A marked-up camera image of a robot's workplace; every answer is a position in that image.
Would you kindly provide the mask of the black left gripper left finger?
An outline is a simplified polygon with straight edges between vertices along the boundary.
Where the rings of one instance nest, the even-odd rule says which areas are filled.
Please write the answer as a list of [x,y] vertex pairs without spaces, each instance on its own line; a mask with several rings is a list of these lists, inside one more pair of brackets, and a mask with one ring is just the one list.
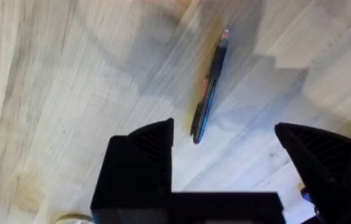
[[95,223],[168,222],[173,137],[169,118],[110,138],[90,204]]

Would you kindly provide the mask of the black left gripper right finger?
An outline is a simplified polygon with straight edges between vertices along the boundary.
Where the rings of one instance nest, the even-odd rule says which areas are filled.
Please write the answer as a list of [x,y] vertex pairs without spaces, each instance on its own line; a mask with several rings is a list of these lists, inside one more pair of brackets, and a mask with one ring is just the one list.
[[314,206],[307,223],[351,223],[351,138],[300,124],[278,123],[276,137]]

